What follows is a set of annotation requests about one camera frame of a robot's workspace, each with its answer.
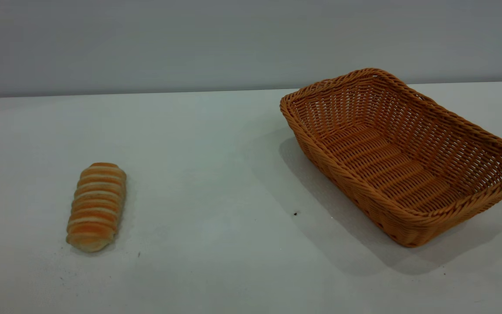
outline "gray wall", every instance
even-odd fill
[[[502,80],[502,0],[0,0],[0,96]]]

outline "table surface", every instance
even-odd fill
[[[502,137],[502,82],[412,87]],[[502,201],[395,244],[305,158],[292,91],[1,98],[0,313],[502,314]],[[89,255],[64,239],[96,161],[128,199]]]

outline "striped bread roll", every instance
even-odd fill
[[[80,175],[67,224],[67,243],[84,252],[110,244],[125,202],[125,173],[117,165],[95,163]]]

